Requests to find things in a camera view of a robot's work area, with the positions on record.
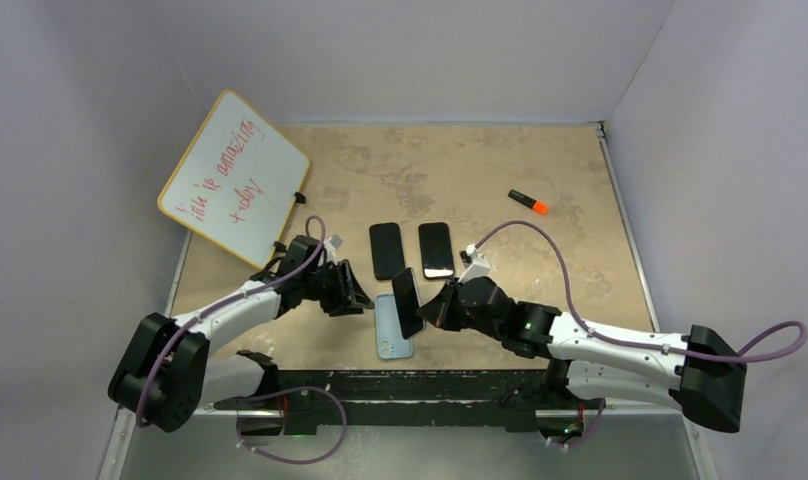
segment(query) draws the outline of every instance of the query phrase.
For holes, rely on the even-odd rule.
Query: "whiteboard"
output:
[[[310,161],[225,90],[157,200],[160,210],[257,268],[271,257]]]

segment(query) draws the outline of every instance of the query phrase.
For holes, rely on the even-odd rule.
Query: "light blue phone case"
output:
[[[395,296],[391,293],[382,293],[375,298],[375,329],[380,358],[390,360],[413,356],[413,342],[401,335]]]

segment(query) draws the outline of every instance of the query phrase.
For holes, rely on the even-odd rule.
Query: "beige work surface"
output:
[[[319,214],[329,234],[344,240],[337,252],[374,298],[391,292],[372,273],[369,226],[398,222],[408,266],[418,273],[422,303],[441,281],[421,275],[417,228],[446,222],[455,252],[501,222],[524,219],[551,234],[569,266],[574,300],[584,318],[651,330],[636,266],[593,127],[293,127],[283,134],[311,162],[306,205],[293,210],[282,237],[303,233]],[[511,189],[548,204],[540,216],[507,198]],[[313,232],[318,235],[318,227]],[[548,244],[512,226],[482,249],[490,275],[517,300],[566,309],[561,272]],[[458,274],[462,271],[459,258]],[[196,310],[241,285],[255,270],[193,235],[177,288],[174,314]],[[473,331],[432,326],[413,338],[409,359],[382,360],[373,311],[328,318],[305,302],[282,318],[254,328],[216,354],[239,349],[273,356],[290,369],[543,368]]]

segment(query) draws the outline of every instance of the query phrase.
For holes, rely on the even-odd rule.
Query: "black bracket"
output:
[[[710,328],[693,325],[687,340],[687,350],[709,355],[736,356],[737,352]],[[687,357],[677,391],[669,395],[681,404],[684,416],[703,426],[725,433],[740,431],[746,365],[721,363]]]
[[[278,264],[275,278],[290,273],[310,258],[318,243],[304,235],[295,237]],[[354,278],[348,260],[307,268],[275,290],[281,296],[278,317],[304,300],[318,301],[322,311],[331,317],[356,315],[374,308],[374,303]]]
[[[560,310],[516,302],[491,278],[480,277],[465,284],[456,279],[446,280],[437,296],[417,309],[416,314],[443,330],[477,330],[520,357],[551,358],[548,345],[552,338],[548,332]]]
[[[174,320],[159,313],[142,319],[110,380],[112,401],[136,411],[151,366],[178,328]],[[146,420],[166,432],[186,423],[201,400],[209,350],[210,341],[201,333],[187,332],[180,337],[171,351],[171,362],[163,364],[148,392]]]
[[[259,352],[252,352],[251,350],[239,350],[236,354],[256,362],[257,365],[263,369],[263,380],[252,396],[268,395],[269,393],[282,390],[280,384],[278,384],[277,364],[272,361],[271,357]]]

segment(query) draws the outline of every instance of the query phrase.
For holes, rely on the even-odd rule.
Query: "phone screen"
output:
[[[419,290],[412,268],[406,268],[392,279],[392,295],[395,296],[395,308],[398,310],[398,323],[401,325],[401,336],[409,339],[425,328],[425,321],[416,315],[419,309]]]
[[[451,233],[444,222],[419,225],[419,249],[422,252],[422,271],[425,278],[454,276],[454,254],[451,252]]]
[[[375,278],[389,280],[404,270],[404,249],[397,223],[377,223],[369,227]]]

